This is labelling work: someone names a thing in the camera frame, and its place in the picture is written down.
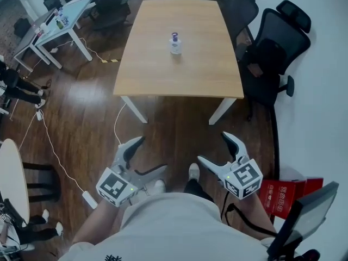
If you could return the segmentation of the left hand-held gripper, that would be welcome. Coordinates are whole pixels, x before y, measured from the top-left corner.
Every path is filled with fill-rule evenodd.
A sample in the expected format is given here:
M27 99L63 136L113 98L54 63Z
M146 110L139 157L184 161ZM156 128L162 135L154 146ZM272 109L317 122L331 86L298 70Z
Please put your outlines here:
M121 144L111 167L105 169L97 182L98 194L116 207L130 200L145 183L157 179L167 169L167 164L158 165L146 172L130 169L129 162L144 140L144 136L139 136Z

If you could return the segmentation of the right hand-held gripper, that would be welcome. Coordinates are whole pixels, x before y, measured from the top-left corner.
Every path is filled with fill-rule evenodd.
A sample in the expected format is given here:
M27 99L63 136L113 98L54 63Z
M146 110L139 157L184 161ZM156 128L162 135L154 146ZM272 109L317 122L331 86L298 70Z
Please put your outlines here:
M236 161L220 166L204 156L197 158L202 166L218 175L226 190L242 200L260 189L263 174L256 161L247 157L246 146L239 138L227 132L222 132L221 135Z

